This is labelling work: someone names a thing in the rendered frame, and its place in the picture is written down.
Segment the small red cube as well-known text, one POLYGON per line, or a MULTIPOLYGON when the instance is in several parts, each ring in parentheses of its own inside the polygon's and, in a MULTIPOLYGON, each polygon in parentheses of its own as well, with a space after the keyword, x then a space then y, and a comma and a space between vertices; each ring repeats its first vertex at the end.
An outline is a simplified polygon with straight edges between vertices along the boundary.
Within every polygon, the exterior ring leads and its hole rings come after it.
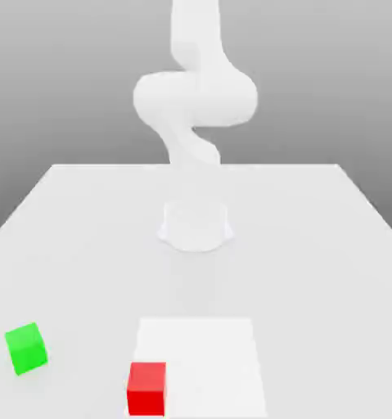
POLYGON ((131 362, 126 397, 131 417, 163 417, 166 409, 166 363, 131 362))

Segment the small green cube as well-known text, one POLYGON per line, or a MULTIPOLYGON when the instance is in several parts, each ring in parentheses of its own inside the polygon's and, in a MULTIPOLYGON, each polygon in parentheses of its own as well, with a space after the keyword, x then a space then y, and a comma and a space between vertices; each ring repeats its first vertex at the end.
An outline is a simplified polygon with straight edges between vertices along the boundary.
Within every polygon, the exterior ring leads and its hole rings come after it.
POLYGON ((17 327, 4 336, 17 376, 48 362, 47 349, 36 322, 17 327))

